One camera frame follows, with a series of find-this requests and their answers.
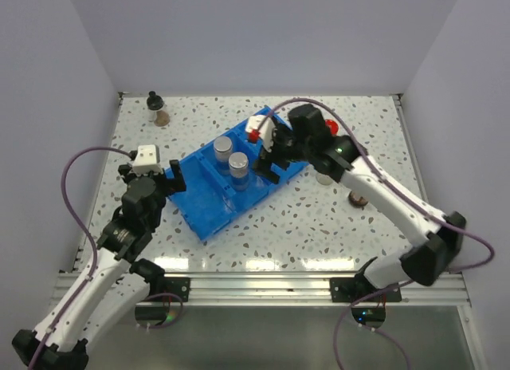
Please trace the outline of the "silver-lid blue-label spice jar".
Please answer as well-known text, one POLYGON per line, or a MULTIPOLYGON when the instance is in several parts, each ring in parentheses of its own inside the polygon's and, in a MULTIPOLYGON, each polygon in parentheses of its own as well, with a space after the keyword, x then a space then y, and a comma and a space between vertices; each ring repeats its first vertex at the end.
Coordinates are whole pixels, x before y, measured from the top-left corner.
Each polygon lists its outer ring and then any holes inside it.
POLYGON ((227 136, 219 136, 213 143, 216 168, 222 175, 230 173, 229 158, 233 153, 233 142, 227 136))

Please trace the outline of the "silver-lid shaker jar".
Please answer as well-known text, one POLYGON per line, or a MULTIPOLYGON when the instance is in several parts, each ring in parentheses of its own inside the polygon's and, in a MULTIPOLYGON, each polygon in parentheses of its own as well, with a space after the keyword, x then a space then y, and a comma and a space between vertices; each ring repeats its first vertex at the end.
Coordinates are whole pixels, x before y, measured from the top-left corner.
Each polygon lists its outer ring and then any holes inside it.
POLYGON ((243 152, 234 152, 229 158, 229 173, 233 188, 244 191, 249 185, 249 159, 243 152))

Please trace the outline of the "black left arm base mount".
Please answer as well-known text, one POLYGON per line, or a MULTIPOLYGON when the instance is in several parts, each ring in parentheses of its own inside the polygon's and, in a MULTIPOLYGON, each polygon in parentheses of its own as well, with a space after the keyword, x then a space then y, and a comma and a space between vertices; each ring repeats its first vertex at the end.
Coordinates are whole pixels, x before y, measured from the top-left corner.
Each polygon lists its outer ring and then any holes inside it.
POLYGON ((165 277, 159 287, 159 292, 173 293, 186 303, 189 299, 190 283, 189 277, 165 277))

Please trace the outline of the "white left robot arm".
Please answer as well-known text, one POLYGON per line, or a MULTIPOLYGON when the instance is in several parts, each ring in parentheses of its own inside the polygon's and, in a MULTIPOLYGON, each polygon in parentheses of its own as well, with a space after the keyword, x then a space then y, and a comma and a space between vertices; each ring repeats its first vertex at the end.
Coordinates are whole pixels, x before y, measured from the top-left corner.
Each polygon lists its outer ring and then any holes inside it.
POLYGON ((83 329, 112 285, 123 274, 139 277, 137 290, 148 300, 165 293, 165 271, 142 251, 159 227, 167 197, 186 190, 178 160, 170 162, 171 177, 163 170, 145 175, 119 167, 127 184, 121 204, 104 227, 86 269, 57 306, 33 329, 19 330, 12 340, 15 352, 29 369, 83 369, 88 363, 88 339, 83 329))

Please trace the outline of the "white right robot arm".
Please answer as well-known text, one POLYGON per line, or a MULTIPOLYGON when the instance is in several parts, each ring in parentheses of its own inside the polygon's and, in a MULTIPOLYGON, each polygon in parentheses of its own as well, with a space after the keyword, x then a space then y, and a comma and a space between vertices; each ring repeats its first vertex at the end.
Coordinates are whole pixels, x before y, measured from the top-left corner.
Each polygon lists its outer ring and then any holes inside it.
POLYGON ((409 247, 392 255, 366 262, 343 285, 349 299, 375 299, 384 288, 403 281, 431 286, 461 250, 466 220, 457 212, 446 215, 415 196, 388 175, 355 144, 353 137, 337 136, 322 112, 312 104, 302 104, 288 113, 289 124, 274 115, 253 115, 245 132, 250 143, 261 143, 253 170, 272 183, 293 162, 310 163, 326 175, 373 205, 405 236, 409 247))

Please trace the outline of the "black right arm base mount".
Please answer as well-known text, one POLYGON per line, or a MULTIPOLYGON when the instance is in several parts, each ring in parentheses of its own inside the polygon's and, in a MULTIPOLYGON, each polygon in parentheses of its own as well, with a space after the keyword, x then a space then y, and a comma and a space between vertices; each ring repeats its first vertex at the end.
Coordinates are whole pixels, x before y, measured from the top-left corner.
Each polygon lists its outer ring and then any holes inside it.
MULTIPOLYGON (((354 277, 332 277, 329 279, 329 289, 333 302, 352 302, 373 294, 377 291, 372 285, 363 280, 356 280, 354 277)), ((366 302, 400 302, 402 295, 400 289, 392 289, 375 297, 366 299, 366 302)))

